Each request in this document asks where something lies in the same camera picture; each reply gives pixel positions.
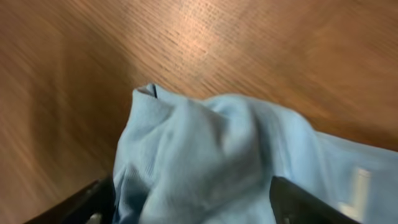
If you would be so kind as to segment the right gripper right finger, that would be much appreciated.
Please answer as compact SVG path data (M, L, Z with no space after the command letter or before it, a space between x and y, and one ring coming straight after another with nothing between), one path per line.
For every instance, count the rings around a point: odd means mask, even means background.
M276 224L359 224L284 177L273 176L269 197Z

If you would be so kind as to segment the light blue printed t-shirt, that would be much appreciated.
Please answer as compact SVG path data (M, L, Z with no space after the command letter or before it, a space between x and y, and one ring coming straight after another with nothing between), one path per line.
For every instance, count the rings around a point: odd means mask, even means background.
M362 223L397 222L397 153L321 133L242 95L135 89L113 170L115 223L274 223L284 177Z

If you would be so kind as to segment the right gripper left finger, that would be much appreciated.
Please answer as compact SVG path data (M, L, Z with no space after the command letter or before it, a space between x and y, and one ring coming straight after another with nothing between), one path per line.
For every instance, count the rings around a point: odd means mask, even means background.
M25 224L110 224L114 216L115 189L107 176L87 185Z

